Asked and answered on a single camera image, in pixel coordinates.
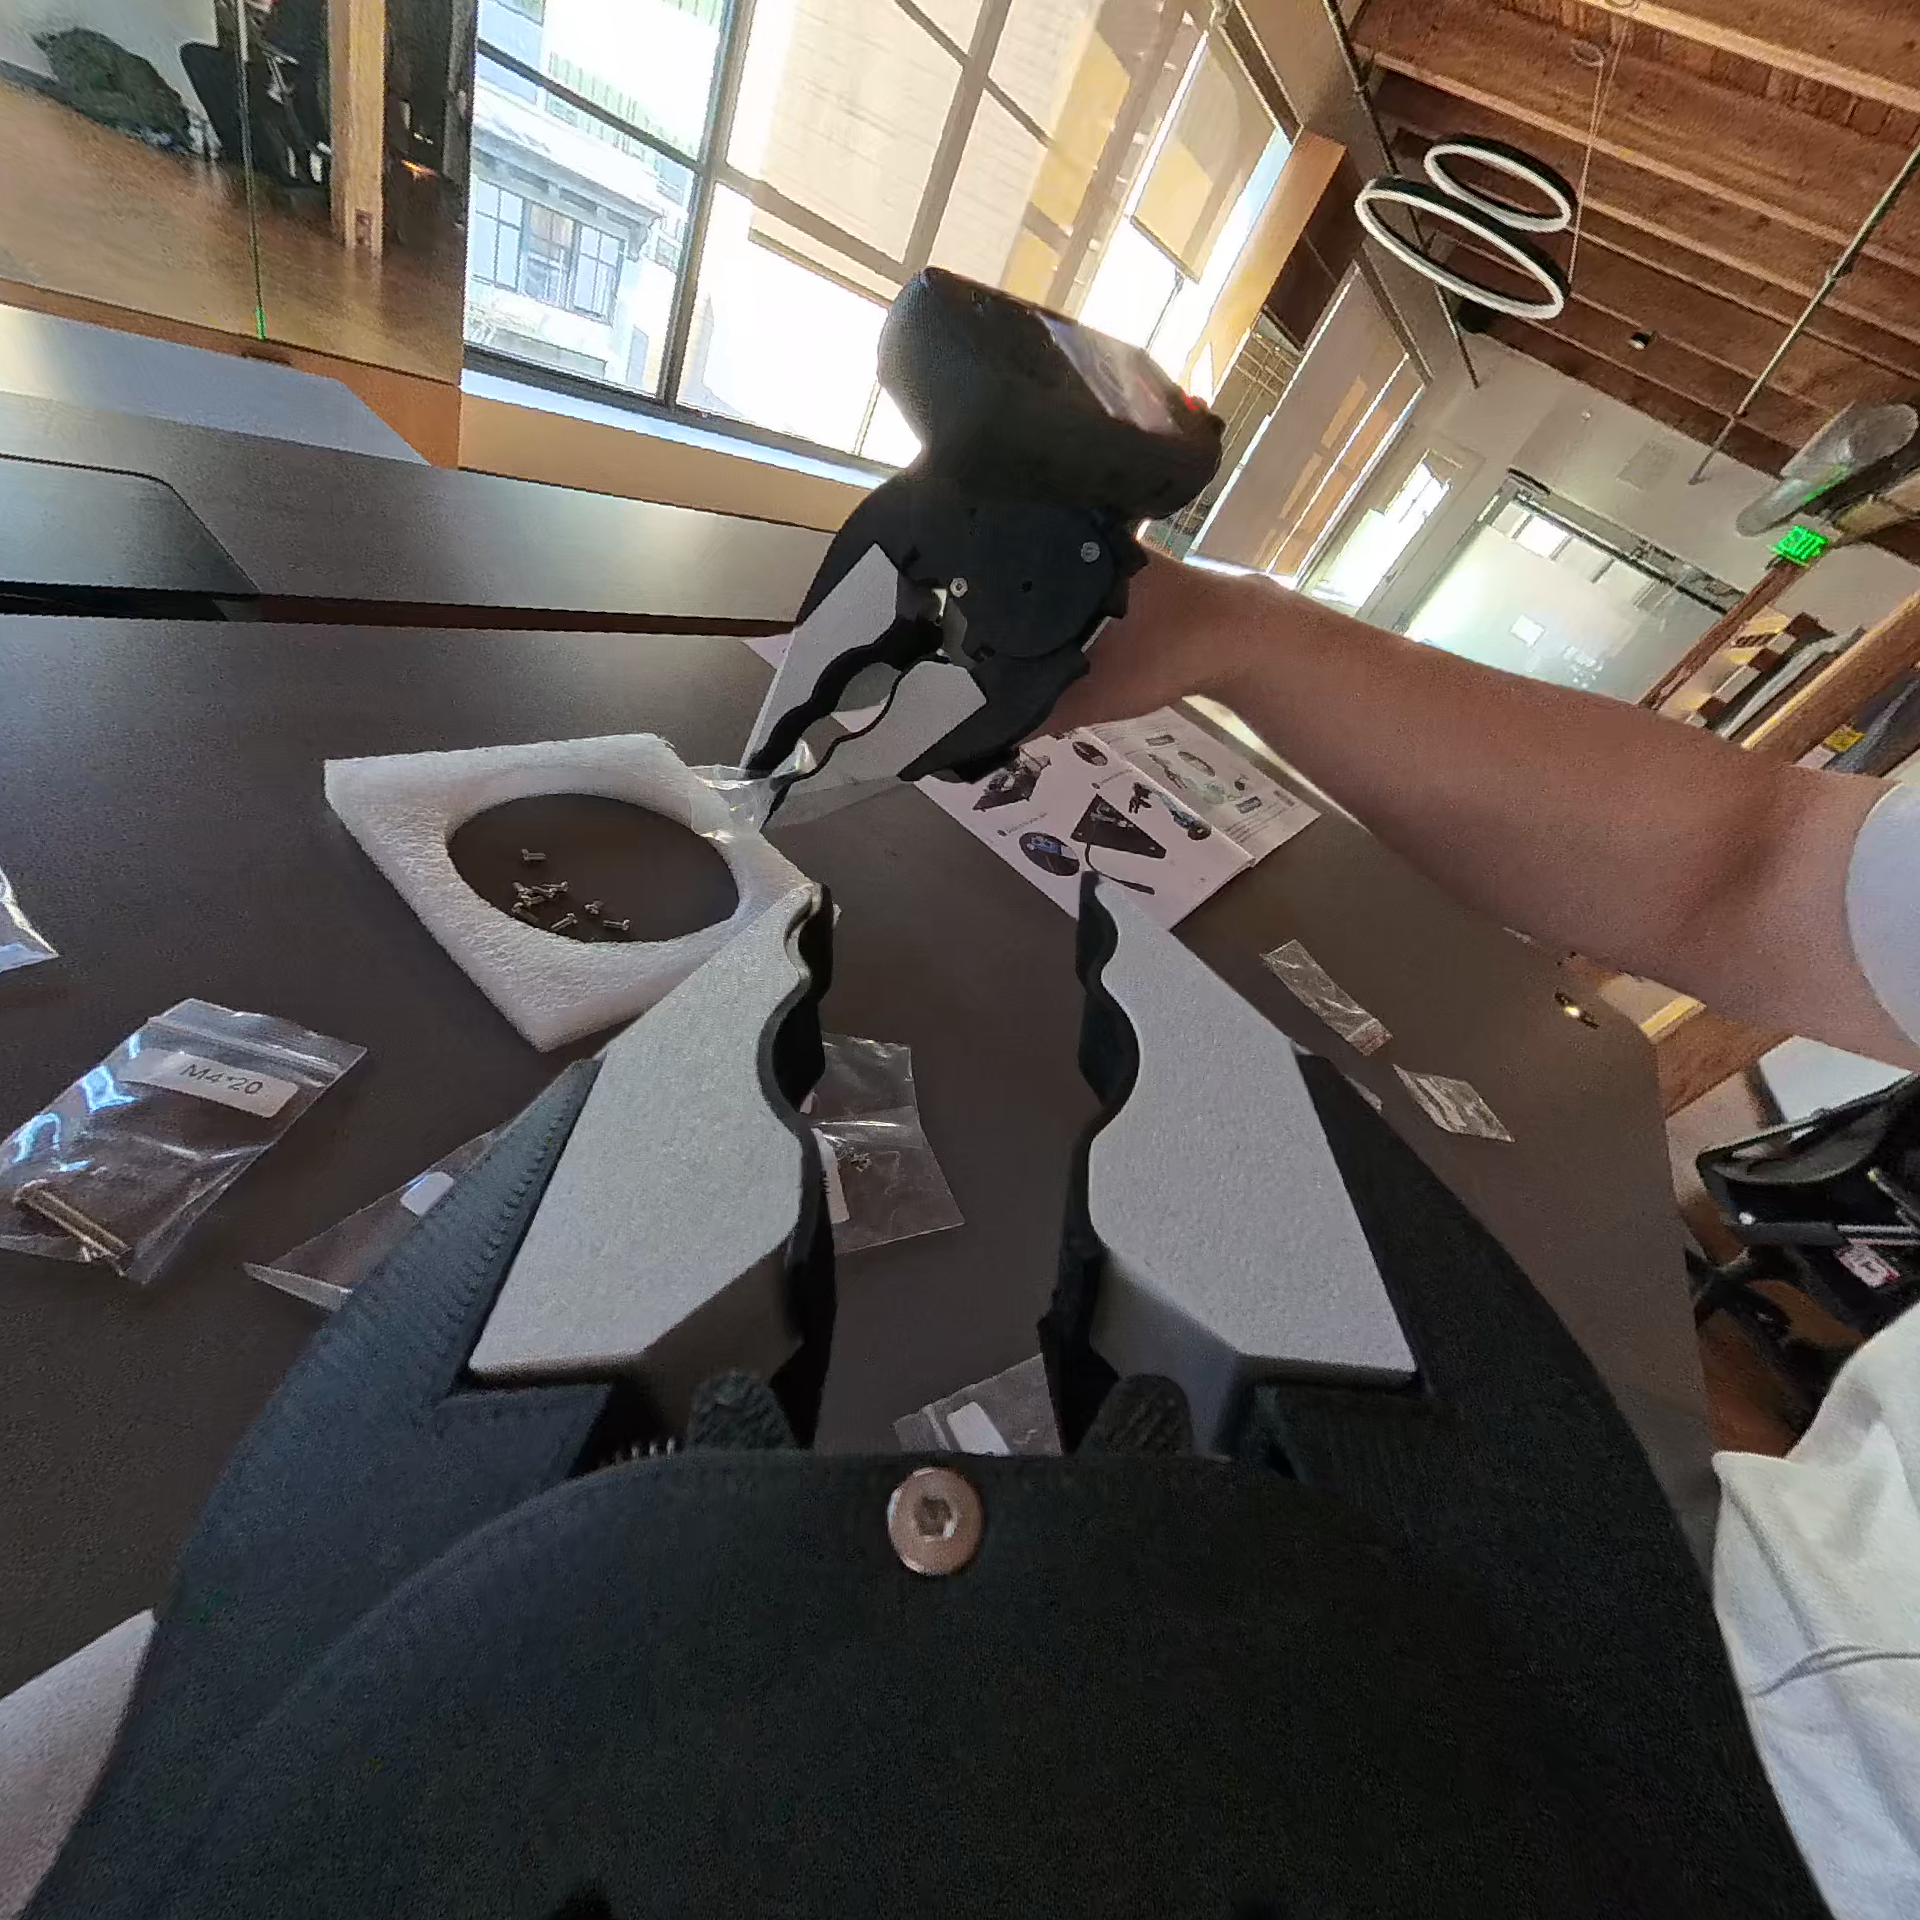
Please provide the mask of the white foam frame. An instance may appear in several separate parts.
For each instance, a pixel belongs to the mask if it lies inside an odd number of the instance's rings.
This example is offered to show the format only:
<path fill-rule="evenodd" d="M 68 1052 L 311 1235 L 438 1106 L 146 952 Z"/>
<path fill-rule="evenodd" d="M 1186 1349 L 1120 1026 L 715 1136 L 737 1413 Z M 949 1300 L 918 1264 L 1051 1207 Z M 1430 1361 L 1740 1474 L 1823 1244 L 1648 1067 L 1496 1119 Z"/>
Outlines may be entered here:
<path fill-rule="evenodd" d="M 457 970 L 541 1052 L 640 1016 L 765 913 L 824 902 L 822 884 L 741 825 L 701 768 L 651 732 L 325 761 L 322 796 Z M 666 941 L 589 945 L 517 921 L 457 875 L 457 826 L 503 801 L 566 796 L 634 806 L 706 840 L 733 878 L 733 913 Z"/>

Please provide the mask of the person's right forearm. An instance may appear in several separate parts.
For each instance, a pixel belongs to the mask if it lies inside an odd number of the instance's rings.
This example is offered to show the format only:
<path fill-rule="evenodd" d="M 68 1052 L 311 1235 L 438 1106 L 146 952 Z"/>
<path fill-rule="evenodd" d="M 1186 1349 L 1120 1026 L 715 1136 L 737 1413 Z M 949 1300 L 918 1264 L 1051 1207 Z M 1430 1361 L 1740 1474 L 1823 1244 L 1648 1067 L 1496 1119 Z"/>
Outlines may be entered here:
<path fill-rule="evenodd" d="M 1916 1067 L 1916 790 L 1150 556 L 1045 732 L 1207 697 L 1516 934 L 1708 1012 Z"/>

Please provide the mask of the open instruction booklet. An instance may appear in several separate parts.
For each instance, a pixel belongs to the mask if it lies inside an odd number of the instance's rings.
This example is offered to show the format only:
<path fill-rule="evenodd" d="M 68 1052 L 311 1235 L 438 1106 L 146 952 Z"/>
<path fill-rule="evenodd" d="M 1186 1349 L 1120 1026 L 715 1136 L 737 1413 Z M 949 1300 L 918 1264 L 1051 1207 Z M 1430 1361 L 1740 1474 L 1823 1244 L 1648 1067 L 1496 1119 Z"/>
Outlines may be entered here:
<path fill-rule="evenodd" d="M 1038 736 L 981 780 L 918 790 L 1065 910 L 1085 878 L 1173 927 L 1321 811 L 1175 707 Z"/>

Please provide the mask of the dark desk with inset panel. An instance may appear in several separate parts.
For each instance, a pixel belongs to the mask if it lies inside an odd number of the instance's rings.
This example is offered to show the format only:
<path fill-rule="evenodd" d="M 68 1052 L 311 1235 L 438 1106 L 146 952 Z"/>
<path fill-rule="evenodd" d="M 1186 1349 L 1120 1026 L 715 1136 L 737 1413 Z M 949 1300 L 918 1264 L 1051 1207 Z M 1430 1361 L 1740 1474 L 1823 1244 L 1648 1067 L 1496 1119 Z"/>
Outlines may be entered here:
<path fill-rule="evenodd" d="M 1 307 L 1 587 L 769 636 L 828 534 L 431 467 L 334 379 Z"/>

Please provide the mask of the pile of small silver screws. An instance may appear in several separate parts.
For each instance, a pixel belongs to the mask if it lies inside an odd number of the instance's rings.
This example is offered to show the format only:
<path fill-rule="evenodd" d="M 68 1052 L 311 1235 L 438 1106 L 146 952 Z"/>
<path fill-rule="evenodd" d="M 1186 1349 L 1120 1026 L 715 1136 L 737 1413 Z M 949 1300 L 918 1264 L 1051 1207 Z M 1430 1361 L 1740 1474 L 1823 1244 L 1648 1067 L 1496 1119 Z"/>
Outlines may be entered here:
<path fill-rule="evenodd" d="M 566 941 L 633 941 L 634 921 L 577 891 L 545 849 L 517 846 L 495 907 L 516 925 Z"/>

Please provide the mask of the zip bag with long bolts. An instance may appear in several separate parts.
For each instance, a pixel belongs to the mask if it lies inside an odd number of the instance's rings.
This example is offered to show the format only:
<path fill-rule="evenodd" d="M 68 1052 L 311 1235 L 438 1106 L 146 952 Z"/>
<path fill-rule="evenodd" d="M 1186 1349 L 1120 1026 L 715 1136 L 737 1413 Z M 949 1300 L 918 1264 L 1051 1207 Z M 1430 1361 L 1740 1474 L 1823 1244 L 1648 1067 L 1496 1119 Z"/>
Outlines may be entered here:
<path fill-rule="evenodd" d="M 1 1251 L 155 1283 L 364 1055 L 293 1019 L 178 999 L 1 1140 Z"/>

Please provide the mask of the small zip bag black screws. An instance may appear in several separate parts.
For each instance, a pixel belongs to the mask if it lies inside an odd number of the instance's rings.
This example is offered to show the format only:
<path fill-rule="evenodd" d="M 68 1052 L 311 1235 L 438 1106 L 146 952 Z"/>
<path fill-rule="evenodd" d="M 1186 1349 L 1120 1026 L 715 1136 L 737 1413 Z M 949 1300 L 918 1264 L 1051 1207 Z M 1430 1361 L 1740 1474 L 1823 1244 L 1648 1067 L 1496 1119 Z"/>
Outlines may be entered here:
<path fill-rule="evenodd" d="M 815 825 L 846 806 L 822 771 L 828 753 L 846 736 L 843 718 L 830 714 L 801 729 L 800 741 L 761 771 L 743 762 L 706 762 L 691 771 L 715 793 L 733 832 L 755 831 L 772 835 Z"/>

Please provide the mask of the wooden post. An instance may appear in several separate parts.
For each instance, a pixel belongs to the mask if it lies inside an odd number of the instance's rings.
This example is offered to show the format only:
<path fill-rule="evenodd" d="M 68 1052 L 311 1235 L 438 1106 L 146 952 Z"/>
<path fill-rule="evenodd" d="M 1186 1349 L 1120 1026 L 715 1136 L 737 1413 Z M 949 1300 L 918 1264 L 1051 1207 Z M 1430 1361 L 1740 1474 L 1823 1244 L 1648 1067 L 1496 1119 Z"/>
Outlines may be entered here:
<path fill-rule="evenodd" d="M 325 3 L 325 32 L 327 219 L 348 252 L 379 262 L 386 225 L 386 6 Z"/>

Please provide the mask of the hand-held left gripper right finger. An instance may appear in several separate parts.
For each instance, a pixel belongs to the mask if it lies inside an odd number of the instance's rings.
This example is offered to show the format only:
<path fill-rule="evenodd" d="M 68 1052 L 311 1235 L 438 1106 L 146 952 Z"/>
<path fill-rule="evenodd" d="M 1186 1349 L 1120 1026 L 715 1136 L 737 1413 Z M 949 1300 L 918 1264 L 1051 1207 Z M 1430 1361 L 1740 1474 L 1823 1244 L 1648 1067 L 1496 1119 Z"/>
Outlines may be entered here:
<path fill-rule="evenodd" d="M 1053 1283 L 1053 1414 L 1078 1451 L 1123 1380 L 1168 1380 L 1200 1451 L 1258 1385 L 1403 1388 L 1414 1356 L 1276 1023 L 1108 878 L 1076 913 L 1095 1115 Z"/>

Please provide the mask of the black office chair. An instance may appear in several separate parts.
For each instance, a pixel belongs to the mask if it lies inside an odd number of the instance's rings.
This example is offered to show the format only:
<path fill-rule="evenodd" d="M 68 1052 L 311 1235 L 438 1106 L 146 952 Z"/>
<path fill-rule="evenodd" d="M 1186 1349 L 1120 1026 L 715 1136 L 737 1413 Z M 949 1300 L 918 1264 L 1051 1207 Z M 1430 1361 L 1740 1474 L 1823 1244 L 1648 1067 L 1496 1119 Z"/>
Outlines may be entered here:
<path fill-rule="evenodd" d="M 223 158 L 269 185 L 327 185 L 325 3 L 213 3 L 212 39 L 178 57 Z"/>
<path fill-rule="evenodd" d="M 1708 1147 L 1700 1185 L 1738 1254 L 1693 1300 L 1779 1281 L 1862 1341 L 1916 1304 L 1916 1074 Z"/>

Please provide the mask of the small labelled zip bag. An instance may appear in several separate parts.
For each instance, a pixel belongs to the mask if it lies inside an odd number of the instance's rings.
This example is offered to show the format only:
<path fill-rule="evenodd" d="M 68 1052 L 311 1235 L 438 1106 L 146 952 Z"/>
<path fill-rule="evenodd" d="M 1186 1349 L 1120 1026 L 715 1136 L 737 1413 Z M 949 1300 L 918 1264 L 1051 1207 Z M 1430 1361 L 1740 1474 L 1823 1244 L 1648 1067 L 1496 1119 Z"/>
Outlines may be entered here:
<path fill-rule="evenodd" d="M 818 1123 L 897 1123 L 917 1115 L 910 1047 L 849 1034 L 822 1034 L 824 1063 L 808 1098 Z"/>
<path fill-rule="evenodd" d="M 964 1214 L 913 1108 L 810 1126 L 839 1257 L 952 1230 Z"/>
<path fill-rule="evenodd" d="M 959 1388 L 895 1423 L 900 1451 L 1053 1456 L 1060 1451 L 1042 1356 Z"/>

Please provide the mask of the clear zip bag red stripe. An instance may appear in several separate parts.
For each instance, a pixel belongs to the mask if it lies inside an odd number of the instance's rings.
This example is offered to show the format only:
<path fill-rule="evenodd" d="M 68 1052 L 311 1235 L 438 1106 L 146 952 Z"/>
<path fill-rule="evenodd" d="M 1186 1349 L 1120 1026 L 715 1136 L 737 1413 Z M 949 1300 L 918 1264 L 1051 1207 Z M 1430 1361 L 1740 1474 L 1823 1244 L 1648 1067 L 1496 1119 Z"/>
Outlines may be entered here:
<path fill-rule="evenodd" d="M 1368 1005 L 1346 991 L 1332 971 L 1326 971 L 1303 941 L 1290 938 L 1264 950 L 1262 967 L 1307 1008 L 1335 1040 L 1354 1047 L 1363 1058 L 1377 1055 L 1389 1044 L 1392 1034 Z"/>

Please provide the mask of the large window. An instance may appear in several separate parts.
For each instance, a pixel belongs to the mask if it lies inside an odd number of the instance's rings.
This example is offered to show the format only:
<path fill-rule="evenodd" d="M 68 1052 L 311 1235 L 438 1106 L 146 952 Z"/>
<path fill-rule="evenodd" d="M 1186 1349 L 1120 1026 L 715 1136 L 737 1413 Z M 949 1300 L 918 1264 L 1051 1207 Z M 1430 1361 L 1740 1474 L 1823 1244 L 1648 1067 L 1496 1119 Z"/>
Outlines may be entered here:
<path fill-rule="evenodd" d="M 878 381 L 943 270 L 1211 396 L 1293 151 L 1229 3 L 481 3 L 468 344 L 900 467 Z"/>

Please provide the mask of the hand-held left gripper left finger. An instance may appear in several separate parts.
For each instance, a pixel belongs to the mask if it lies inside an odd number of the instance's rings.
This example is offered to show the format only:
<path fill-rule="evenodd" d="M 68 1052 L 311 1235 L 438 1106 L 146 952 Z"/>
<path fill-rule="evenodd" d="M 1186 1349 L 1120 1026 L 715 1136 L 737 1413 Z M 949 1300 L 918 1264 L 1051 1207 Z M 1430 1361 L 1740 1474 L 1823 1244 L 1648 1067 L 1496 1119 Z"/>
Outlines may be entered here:
<path fill-rule="evenodd" d="M 835 1321 L 822 1067 L 832 902 L 796 886 L 612 1040 L 493 1300 L 471 1370 L 612 1380 L 656 1421 L 751 1373 L 815 1421 Z"/>

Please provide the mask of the dark brown desk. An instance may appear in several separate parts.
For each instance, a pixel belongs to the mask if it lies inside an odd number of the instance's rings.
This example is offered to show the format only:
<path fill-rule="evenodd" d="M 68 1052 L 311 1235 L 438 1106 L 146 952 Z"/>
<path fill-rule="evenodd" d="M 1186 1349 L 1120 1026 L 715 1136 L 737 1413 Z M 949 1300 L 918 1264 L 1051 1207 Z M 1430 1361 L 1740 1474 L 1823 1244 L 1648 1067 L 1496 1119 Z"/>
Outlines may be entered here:
<path fill-rule="evenodd" d="M 322 762 L 655 732 L 733 757 L 769 669 L 734 637 L 8 617 L 1 870 L 57 962 L 1 978 L 1 1127 L 180 998 L 364 1044 L 155 1283 L 1 1254 L 1 1689 L 146 1608 L 229 1451 L 316 1317 L 249 1276 L 510 1119 L 560 1062 L 525 1047 L 322 799 Z M 1081 991 L 1065 907 L 917 789 L 780 835 L 832 891 L 824 1026 L 904 1042 L 960 1228 L 839 1276 L 818 1437 L 1027 1356 L 1053 1283 Z M 1339 811 L 1179 931 L 1294 1042 L 1335 1042 L 1262 967 L 1303 941 L 1392 1040 L 1347 1073 L 1524 1264 L 1594 1356 L 1710 1555 L 1708 1399 L 1648 1044 L 1556 964 Z M 1464 1079 L 1513 1143 L 1432 1126 L 1392 1067 Z"/>

